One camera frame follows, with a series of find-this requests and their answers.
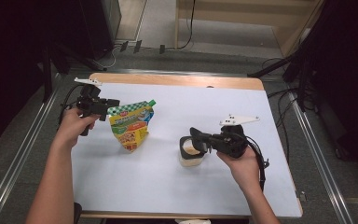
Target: wooden table edge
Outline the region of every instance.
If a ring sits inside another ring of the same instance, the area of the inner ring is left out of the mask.
[[[242,219],[249,216],[230,216],[230,215],[195,215],[195,214],[175,214],[175,213],[137,213],[137,212],[91,212],[83,211],[81,217],[85,218],[171,218],[171,219]]]
[[[94,73],[90,79],[97,78],[102,83],[127,83],[167,86],[193,86],[215,87],[227,89],[242,89],[263,91],[264,86],[260,79],[253,77],[208,77],[189,75],[157,75],[157,74],[119,74],[119,73]]]

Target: gray floor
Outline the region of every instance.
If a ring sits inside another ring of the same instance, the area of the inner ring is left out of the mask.
[[[163,2],[168,1],[149,0],[147,6],[151,8],[153,3],[169,4]],[[143,27],[150,25],[146,17],[148,14],[149,16],[156,16],[156,13],[146,10]],[[269,39],[269,43],[271,44],[270,47],[260,49],[260,47],[257,46],[256,49],[248,50],[246,55],[242,54],[243,49],[241,48],[232,48],[230,49],[232,51],[228,50],[216,53],[213,51],[215,48],[213,48],[213,50],[209,49],[212,47],[209,44],[201,47],[198,43],[202,41],[202,34],[199,34],[197,37],[198,39],[194,40],[195,43],[193,48],[199,48],[197,50],[167,51],[164,54],[159,54],[158,49],[143,49],[134,54],[131,52],[131,49],[128,49],[124,52],[115,53],[116,63],[113,67],[108,69],[108,72],[118,69],[141,69],[221,73],[224,74],[224,76],[233,77],[245,76],[247,73],[260,70],[262,63],[266,59],[280,56],[276,45],[273,46],[273,38],[270,35],[267,35],[267,33],[266,35],[262,34],[264,33],[252,34],[253,39]],[[172,41],[170,37],[164,36],[163,32],[159,33],[159,35],[158,37],[156,37],[156,33],[147,35],[143,32],[143,29],[141,29],[139,37],[143,39],[145,47],[153,47],[153,45],[159,46],[159,43],[164,43],[168,46],[169,43],[163,42],[163,39]],[[242,44],[245,47],[251,47],[253,45],[251,42],[248,43],[248,46],[246,46],[246,42]],[[111,61],[112,58],[106,58],[102,60],[101,63],[108,64],[111,63]],[[70,75],[64,76],[64,79],[58,88],[57,98],[43,123],[41,132],[34,141],[32,150],[24,163],[20,175],[3,206],[0,213],[0,223],[23,223],[43,173],[44,163],[48,153],[48,145],[57,128],[60,103],[62,102],[64,95],[73,86],[74,77],[88,77],[91,73],[92,71],[84,65],[73,63]],[[282,73],[283,70],[279,69],[271,73],[271,75],[262,78],[267,93],[284,90],[286,88],[286,84],[282,82]],[[0,182],[4,178],[7,169],[21,146],[22,140],[36,117],[41,106],[42,97],[43,88],[35,93],[28,104],[16,118],[12,120],[0,138]],[[285,106],[288,101],[289,98],[285,97],[282,106]],[[270,99],[271,111],[274,118],[279,116],[277,102],[277,97]],[[337,159],[332,140],[329,138],[320,118],[313,111],[306,112],[306,115],[310,120],[311,127],[314,130],[330,170],[337,181],[347,206],[349,207],[353,222],[358,223],[358,162],[341,161]],[[305,191],[308,199],[301,202],[304,210],[302,218],[282,219],[282,223],[340,223],[293,109],[288,111],[285,124],[291,148],[291,173],[296,189],[298,191]],[[282,138],[283,147],[285,148],[286,143],[282,128],[279,128],[278,131]],[[82,218],[80,223],[100,223],[100,221],[100,219]]]

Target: wrist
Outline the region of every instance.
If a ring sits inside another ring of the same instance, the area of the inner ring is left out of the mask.
[[[256,195],[256,194],[263,194],[263,190],[260,187],[260,183],[253,181],[247,182],[243,185],[240,185],[240,189],[242,190],[245,197]]]
[[[71,153],[72,146],[73,146],[73,144],[71,144],[69,141],[65,141],[60,138],[55,138],[53,140],[53,142],[51,143],[50,151],[58,151],[61,153],[65,153],[65,152]]]

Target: white tabletop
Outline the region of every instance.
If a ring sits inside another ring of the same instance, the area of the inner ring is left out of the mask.
[[[100,97],[121,105],[154,99],[149,135],[134,152],[113,136],[108,119],[79,137],[72,152],[75,201],[89,214],[250,216],[228,167],[206,154],[199,166],[179,162],[179,139],[195,127],[219,133],[228,114],[258,116],[245,134],[269,159],[264,193],[277,217],[301,217],[301,206],[264,91],[104,83]]]

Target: colorful snack bag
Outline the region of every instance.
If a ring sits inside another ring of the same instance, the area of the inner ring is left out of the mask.
[[[154,100],[132,105],[110,107],[107,110],[110,126],[116,139],[128,151],[133,152],[145,140],[147,125],[153,118]]]

